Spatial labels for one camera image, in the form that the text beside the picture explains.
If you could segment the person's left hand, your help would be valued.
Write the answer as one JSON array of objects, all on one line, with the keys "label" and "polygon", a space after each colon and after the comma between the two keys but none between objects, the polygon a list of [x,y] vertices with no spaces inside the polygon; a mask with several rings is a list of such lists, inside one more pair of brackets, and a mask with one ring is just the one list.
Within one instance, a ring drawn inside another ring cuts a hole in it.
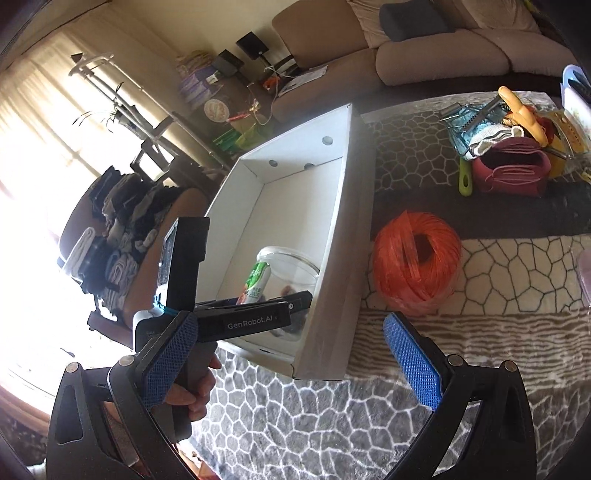
[{"label": "person's left hand", "polygon": [[165,403],[171,406],[185,407],[190,422],[204,419],[207,414],[207,404],[211,399],[211,391],[216,383],[213,372],[219,369],[221,369],[221,362],[213,354],[206,374],[198,380],[197,385],[187,390],[178,384],[173,384],[165,397]]}]

